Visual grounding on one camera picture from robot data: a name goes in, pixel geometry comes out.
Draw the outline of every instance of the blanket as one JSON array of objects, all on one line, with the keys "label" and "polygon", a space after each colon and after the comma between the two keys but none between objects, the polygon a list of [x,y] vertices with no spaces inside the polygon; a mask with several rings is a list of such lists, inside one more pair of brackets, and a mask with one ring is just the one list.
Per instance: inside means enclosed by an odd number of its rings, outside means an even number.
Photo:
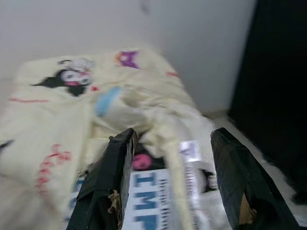
[{"label": "blanket", "polygon": [[[101,99],[111,89],[112,98]],[[149,152],[166,159],[182,229],[193,229],[179,148],[196,141],[205,170],[215,175],[214,124],[199,113],[172,66],[149,50],[64,56],[21,66],[0,120],[0,174],[41,197],[56,213],[45,229],[60,229],[78,172],[101,157],[106,138],[129,127]],[[226,229],[219,192],[207,200],[214,204],[208,201],[203,228]]]}]

